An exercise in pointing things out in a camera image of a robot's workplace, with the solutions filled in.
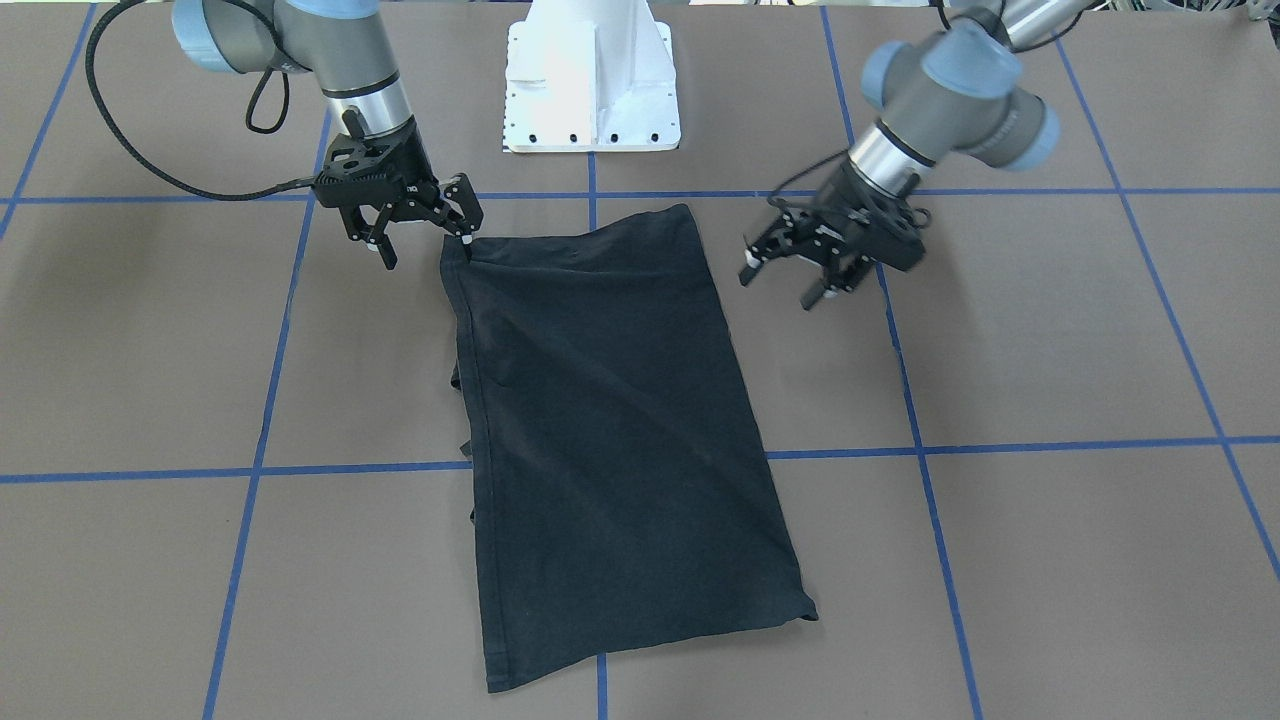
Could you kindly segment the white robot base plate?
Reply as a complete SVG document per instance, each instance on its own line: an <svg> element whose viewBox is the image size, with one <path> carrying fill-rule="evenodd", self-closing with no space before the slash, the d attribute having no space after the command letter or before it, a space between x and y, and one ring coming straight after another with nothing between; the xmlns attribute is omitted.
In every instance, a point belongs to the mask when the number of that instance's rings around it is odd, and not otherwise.
<svg viewBox="0 0 1280 720"><path fill-rule="evenodd" d="M680 146L672 33L646 1L534 1L507 40L504 151Z"/></svg>

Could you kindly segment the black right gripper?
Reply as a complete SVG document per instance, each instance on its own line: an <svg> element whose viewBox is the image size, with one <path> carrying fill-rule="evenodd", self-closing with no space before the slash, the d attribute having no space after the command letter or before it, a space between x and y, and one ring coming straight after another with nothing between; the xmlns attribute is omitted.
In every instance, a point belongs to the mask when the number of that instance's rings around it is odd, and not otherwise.
<svg viewBox="0 0 1280 720"><path fill-rule="evenodd" d="M376 138L337 135L312 191L321 206L339 213L347 237L364 241L389 272L398 263L387 233L390 223L442 227L470 260L484 220L467 174L451 177L439 190L416 120Z"/></svg>

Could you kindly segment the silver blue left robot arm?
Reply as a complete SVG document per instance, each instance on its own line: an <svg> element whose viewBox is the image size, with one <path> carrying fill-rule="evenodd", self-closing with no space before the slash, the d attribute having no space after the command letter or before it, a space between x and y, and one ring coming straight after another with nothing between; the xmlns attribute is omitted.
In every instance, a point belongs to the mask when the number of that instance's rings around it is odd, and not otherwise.
<svg viewBox="0 0 1280 720"><path fill-rule="evenodd" d="M774 215L748 242L740 283L750 284L767 263L803 258L820 270L801 296L810 309L855 290L876 266L913 269L925 254L931 214L909 199L947 155L1028 170L1053 151L1060 119L1021 87L1020 56L1052 44L1089 8L974 1L943 14L942 28L919 44L877 47L860 81L874 124L827 158L832 172L810 201L768 195Z"/></svg>

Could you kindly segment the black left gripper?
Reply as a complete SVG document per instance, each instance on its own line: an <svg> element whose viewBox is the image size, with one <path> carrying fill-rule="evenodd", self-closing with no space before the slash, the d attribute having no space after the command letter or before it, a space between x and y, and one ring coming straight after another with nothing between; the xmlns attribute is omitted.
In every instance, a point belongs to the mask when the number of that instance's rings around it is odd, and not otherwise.
<svg viewBox="0 0 1280 720"><path fill-rule="evenodd" d="M805 258L822 266L820 278L800 297L803 310L810 311L823 299L851 293L873 264L908 272L924 258L925 213L881 192L850 161L838 163L813 199L782 195L796 179L774 190L778 215L744 236L742 287L750 286L767 263Z"/></svg>

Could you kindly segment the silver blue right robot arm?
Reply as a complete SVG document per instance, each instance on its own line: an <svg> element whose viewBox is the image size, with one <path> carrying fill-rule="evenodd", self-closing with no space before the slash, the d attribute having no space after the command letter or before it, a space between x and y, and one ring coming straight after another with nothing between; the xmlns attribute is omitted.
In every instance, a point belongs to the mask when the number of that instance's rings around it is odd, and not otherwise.
<svg viewBox="0 0 1280 720"><path fill-rule="evenodd" d="M305 183L387 269L397 263L389 224L428 222L466 243L477 233L468 177L440 182L433 172L378 3L178 1L172 24L206 69L315 76L337 132Z"/></svg>

